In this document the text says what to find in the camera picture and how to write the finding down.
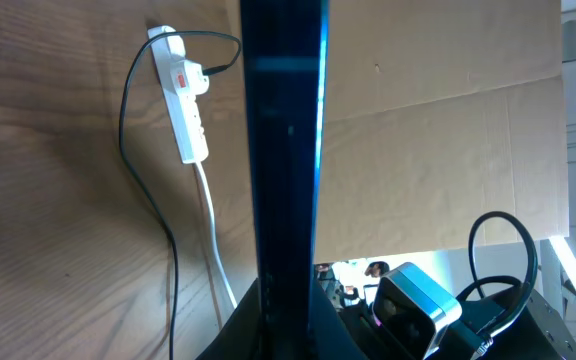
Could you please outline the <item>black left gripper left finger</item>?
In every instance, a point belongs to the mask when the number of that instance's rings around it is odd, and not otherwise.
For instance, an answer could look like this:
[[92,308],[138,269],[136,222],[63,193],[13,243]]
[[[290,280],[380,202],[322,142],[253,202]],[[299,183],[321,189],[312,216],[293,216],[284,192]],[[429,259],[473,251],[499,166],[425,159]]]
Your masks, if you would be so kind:
[[197,360],[262,360],[263,317],[255,279],[224,327]]

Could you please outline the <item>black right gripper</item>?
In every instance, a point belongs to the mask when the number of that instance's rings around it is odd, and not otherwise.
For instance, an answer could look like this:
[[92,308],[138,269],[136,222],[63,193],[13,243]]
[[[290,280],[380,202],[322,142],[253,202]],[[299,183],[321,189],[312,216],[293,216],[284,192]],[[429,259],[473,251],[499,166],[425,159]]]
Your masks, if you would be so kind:
[[[440,348],[426,359],[576,360],[576,341],[561,315],[536,291],[521,313],[497,334],[486,330],[519,297],[516,286],[483,300],[461,303],[462,315],[451,324]],[[340,311],[355,343],[370,359],[408,359],[412,355],[381,325],[372,308],[361,301]]]

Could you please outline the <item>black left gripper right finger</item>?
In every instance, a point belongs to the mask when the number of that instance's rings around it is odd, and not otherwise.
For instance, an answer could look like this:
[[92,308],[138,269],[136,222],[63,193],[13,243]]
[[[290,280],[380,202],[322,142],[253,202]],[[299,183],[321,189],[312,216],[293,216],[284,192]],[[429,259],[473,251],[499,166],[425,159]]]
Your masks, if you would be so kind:
[[311,281],[309,327],[312,359],[366,359],[316,280]]

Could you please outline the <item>blue Galaxy smartphone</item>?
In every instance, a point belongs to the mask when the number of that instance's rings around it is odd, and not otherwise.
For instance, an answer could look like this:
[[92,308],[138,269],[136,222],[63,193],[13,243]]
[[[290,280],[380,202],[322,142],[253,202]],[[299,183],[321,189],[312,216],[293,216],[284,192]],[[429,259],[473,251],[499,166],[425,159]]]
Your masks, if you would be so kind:
[[306,359],[329,4],[242,0],[240,14],[261,356]]

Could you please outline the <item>white USB charger plug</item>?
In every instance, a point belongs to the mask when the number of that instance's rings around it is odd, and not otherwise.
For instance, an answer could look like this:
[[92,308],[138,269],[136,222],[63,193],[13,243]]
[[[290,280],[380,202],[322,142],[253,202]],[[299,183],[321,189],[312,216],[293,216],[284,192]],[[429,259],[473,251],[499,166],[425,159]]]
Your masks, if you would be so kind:
[[191,60],[173,62],[170,66],[173,88],[178,96],[198,96],[209,89],[209,77],[201,64]]

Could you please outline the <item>brown cardboard panel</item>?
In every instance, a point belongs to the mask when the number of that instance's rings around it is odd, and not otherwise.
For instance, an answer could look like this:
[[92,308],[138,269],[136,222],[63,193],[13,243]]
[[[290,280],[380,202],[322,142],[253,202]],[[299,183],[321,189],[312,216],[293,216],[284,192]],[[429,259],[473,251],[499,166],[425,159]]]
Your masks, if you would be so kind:
[[558,1],[335,0],[328,52],[317,261],[568,234]]

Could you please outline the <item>white power strip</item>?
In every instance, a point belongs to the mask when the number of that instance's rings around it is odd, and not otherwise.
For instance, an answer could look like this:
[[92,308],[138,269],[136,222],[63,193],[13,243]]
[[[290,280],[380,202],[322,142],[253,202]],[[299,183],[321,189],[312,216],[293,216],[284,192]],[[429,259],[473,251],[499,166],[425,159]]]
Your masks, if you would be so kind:
[[160,38],[152,43],[151,50],[182,162],[200,163],[208,157],[209,150],[197,96],[178,96],[170,75],[173,62],[187,59],[184,41],[179,35]]

